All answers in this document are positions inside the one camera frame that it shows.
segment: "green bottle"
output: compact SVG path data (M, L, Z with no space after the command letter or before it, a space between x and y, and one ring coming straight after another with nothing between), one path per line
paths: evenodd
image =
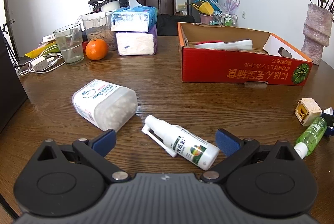
M322 117L318 117L297 139L294 149L302 159L313 152L326 129L327 122Z

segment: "wood grain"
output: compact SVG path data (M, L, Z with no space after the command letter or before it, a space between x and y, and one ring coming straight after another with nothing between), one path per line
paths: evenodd
M136 115L118 132L117 145L107 156L131 174L202 173L184 158L169 156L141 132L149 114L181 125L211 143L216 130L225 128L240 138L253 137L263 144L274 144L278 139L294 143L305 130L293 112L301 98L314 98L322 109L334 106L334 69L323 61L319 67L313 66L304 87L257 88L244 84L182 83L177 37L159 37L158 53L154 56L121 57L110 53L107 58L64 65L45 75L21 77L29 99L0 135L0 192L17 212L13 184L43 140L52 138L59 144L70 144L77 138L93 138L101 133L75 112L71 102L73 93L93 79L136 91ZM216 163L223 158L220 154ZM332 224L334 219L333 161L333 138L323 138L305 159L319 186L311 214L322 224ZM3 210L0 223L10 223Z

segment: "power adapter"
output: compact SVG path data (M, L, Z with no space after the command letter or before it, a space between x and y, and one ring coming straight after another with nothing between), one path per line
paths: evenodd
M43 56L41 56L41 57L34 59L31 62L31 66L32 66L32 70L41 72L45 70L49 66L49 64L47 60Z

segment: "green liquid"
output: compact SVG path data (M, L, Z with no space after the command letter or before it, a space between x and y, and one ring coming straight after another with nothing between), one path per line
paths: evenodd
M318 117L297 139L296 144L302 142L307 146L306 156L309 156L313 152L321 137L324 135L326 129L327 122L322 117Z

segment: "vase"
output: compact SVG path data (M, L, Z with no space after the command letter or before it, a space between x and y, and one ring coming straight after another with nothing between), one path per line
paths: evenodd
M333 14L330 11L313 3L309 4L304 23L303 34L305 35L305 40L302 52L312 59L316 65L320 64L323 48L329 45L332 21Z

